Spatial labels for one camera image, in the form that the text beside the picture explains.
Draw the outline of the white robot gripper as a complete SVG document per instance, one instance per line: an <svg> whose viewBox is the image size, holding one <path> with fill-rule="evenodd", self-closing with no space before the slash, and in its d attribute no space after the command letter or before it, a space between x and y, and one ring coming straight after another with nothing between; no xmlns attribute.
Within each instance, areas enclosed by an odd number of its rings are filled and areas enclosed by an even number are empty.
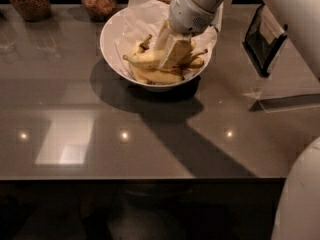
<svg viewBox="0 0 320 240"><path fill-rule="evenodd" d="M154 48L164 50L160 68L173 68L191 50L191 35L199 35L211 25L214 13L198 7L192 0L172 0L168 20L160 28Z"/></svg>

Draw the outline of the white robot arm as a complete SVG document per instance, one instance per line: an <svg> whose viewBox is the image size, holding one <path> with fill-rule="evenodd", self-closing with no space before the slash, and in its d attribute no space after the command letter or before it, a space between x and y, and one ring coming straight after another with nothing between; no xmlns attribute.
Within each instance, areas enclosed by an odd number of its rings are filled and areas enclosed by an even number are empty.
<svg viewBox="0 0 320 240"><path fill-rule="evenodd" d="M203 33L224 0L173 0L167 34ZM263 0L286 30L306 64L297 71L283 64L271 74L268 98L311 97L319 90L320 0ZM320 139L298 156L286 179L278 204L271 240L320 240Z"/></svg>

